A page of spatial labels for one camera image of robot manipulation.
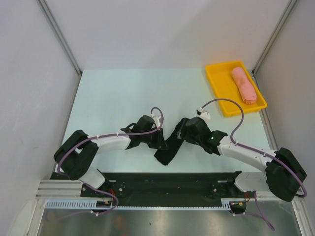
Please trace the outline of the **black t-shirt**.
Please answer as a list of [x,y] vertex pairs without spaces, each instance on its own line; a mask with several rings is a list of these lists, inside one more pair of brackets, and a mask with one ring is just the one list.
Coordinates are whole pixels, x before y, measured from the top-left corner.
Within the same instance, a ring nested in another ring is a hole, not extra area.
[[166,150],[158,149],[155,152],[154,157],[162,165],[167,166],[173,160],[182,143],[184,142],[184,140],[178,138],[178,133],[187,121],[188,118],[182,118],[180,122],[176,125],[171,135],[165,141],[168,146]]

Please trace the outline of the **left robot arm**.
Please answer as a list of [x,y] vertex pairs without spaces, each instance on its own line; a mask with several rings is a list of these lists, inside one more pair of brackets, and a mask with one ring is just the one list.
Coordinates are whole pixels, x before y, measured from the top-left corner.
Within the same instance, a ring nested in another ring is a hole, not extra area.
[[109,185],[105,176],[92,167],[95,156],[112,150],[128,150],[141,143],[152,149],[167,150],[163,121],[163,116],[150,114],[122,128],[121,133],[89,136],[83,130],[77,130],[54,154],[58,172],[70,180],[90,185],[91,190],[102,197],[108,193]]

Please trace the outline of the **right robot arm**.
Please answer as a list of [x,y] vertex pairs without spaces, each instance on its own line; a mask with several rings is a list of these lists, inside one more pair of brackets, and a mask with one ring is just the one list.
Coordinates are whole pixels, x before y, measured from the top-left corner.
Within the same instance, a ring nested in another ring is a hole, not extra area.
[[208,154],[233,158],[258,170],[237,173],[227,185],[227,192],[232,197],[239,197],[248,191],[270,191],[281,200],[290,202],[307,177],[290,150],[283,147],[270,150],[246,146],[232,140],[225,132],[210,130],[200,117],[183,118],[176,127],[175,136],[200,146]]

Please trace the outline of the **yellow plastic tray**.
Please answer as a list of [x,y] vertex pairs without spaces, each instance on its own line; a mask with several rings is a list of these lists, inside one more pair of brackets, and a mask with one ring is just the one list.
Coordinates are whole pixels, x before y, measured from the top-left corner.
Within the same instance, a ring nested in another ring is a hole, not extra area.
[[[239,89],[232,78],[232,70],[236,67],[245,71],[247,79],[254,88],[257,100],[253,104],[246,104],[241,98]],[[267,102],[240,60],[207,65],[205,72],[216,98],[226,98],[237,102],[245,114],[259,112],[267,108]]]

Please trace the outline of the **rolled pink t-shirt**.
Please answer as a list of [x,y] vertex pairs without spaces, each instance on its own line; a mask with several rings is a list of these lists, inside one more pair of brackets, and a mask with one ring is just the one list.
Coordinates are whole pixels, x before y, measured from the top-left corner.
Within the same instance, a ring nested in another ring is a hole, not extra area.
[[241,67],[236,67],[231,72],[232,78],[239,89],[241,98],[246,104],[253,104],[257,101],[255,89]]

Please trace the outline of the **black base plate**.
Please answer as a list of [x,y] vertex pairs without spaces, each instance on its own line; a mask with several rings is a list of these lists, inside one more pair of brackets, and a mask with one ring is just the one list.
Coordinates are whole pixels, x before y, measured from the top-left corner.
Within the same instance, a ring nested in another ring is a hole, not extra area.
[[109,183],[103,191],[114,193],[124,203],[170,202],[172,205],[205,205],[206,202],[253,198],[234,185],[234,173],[105,173]]

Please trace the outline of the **right aluminium frame post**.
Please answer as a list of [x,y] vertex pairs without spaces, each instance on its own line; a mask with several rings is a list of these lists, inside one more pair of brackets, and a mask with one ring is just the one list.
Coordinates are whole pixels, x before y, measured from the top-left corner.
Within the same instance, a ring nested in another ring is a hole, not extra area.
[[264,47],[261,55],[259,56],[258,61],[256,62],[253,70],[252,75],[255,77],[258,73],[260,67],[262,66],[263,62],[265,61],[266,57],[268,56],[269,52],[271,51],[273,45],[275,44],[277,38],[279,37],[282,29],[284,28],[287,20],[289,19],[290,15],[293,13],[294,8],[296,7],[298,0],[290,0],[287,6],[284,9],[279,21],[276,24],[275,29],[273,30],[266,46]]

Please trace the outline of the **aluminium frame post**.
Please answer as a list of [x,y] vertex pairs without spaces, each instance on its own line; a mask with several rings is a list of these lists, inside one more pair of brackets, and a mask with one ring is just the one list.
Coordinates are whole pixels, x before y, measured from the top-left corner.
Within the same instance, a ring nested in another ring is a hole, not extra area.
[[42,11],[44,17],[46,18],[53,34],[55,35],[58,43],[60,44],[64,54],[66,55],[67,59],[69,60],[71,66],[73,67],[74,71],[78,75],[79,78],[81,78],[83,72],[79,67],[79,64],[77,60],[75,59],[75,56],[69,47],[66,38],[64,37],[58,22],[56,21],[53,12],[51,11],[47,1],[45,0],[36,0],[40,10]]
[[258,61],[256,62],[253,70],[252,75],[255,77],[258,73],[260,67],[262,66],[263,62],[265,61],[266,57],[268,56],[269,52],[271,51],[273,45],[275,44],[277,38],[279,37],[282,29],[284,28],[287,20],[289,19],[290,15],[293,13],[294,8],[296,7],[298,0],[290,0],[287,6],[284,9],[279,21],[276,24],[275,29],[273,30],[266,46],[264,47],[261,55],[259,56]]

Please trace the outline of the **left aluminium frame post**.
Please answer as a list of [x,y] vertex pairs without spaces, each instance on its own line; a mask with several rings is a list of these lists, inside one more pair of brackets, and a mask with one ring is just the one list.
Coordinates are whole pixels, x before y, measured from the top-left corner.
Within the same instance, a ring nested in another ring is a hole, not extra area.
[[42,11],[44,17],[46,18],[53,34],[55,35],[58,43],[60,44],[64,54],[66,55],[67,59],[69,60],[71,66],[73,67],[74,71],[78,75],[79,78],[81,78],[83,72],[79,67],[79,64],[77,60],[75,59],[75,56],[69,47],[66,38],[64,37],[58,22],[56,21],[53,12],[51,11],[47,1],[45,0],[36,0],[40,10]]

